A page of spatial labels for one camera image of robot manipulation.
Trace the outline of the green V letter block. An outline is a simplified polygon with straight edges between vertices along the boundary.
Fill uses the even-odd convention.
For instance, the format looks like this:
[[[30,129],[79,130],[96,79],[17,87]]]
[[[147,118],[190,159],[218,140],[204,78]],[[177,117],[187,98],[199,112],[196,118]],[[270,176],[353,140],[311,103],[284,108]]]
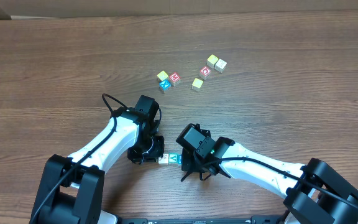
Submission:
[[[179,157],[180,156],[178,154],[170,153],[168,155],[168,163],[169,164],[178,164]]]

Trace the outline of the white M violin block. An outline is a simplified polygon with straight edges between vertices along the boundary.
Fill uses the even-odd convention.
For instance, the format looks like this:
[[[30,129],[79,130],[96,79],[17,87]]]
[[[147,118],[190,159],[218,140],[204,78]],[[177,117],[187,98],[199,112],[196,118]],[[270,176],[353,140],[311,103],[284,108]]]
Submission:
[[[169,154],[164,153],[162,157],[159,157],[158,163],[162,165],[169,164]]]

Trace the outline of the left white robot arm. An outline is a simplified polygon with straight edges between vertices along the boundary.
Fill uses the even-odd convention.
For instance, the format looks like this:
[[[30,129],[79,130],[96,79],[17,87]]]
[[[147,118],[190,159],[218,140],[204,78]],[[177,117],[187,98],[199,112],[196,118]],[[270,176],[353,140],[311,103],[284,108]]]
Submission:
[[[101,208],[106,172],[126,153],[135,164],[163,156],[157,135],[162,112],[155,103],[120,107],[86,146],[67,157],[54,154],[45,163],[31,223],[119,223]]]

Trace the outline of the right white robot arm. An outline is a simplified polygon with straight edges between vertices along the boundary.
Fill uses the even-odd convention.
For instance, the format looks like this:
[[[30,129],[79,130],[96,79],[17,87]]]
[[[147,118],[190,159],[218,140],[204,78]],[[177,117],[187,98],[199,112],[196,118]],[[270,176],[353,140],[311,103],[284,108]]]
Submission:
[[[357,223],[358,190],[316,158],[306,165],[282,162],[229,138],[179,137],[196,171],[252,182],[283,198],[284,223]]]

